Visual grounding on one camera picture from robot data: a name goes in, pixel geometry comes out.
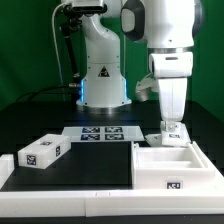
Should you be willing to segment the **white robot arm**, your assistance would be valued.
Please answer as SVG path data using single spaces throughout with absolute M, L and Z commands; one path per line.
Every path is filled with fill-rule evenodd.
M 180 129 L 187 80 L 192 75 L 194 36 L 201 0 L 61 0 L 63 14 L 82 30 L 86 74 L 77 80 L 76 105 L 94 113 L 121 110 L 131 104 L 126 80 L 138 71 L 140 101 L 148 90 L 158 93 L 165 132 Z

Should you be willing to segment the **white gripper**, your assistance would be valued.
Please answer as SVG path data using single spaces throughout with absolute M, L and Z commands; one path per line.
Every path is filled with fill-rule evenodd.
M 187 91 L 187 78 L 192 74 L 193 53 L 149 55 L 149 69 L 153 73 L 159 91 L 161 129 L 171 130 L 170 122 L 183 119 Z

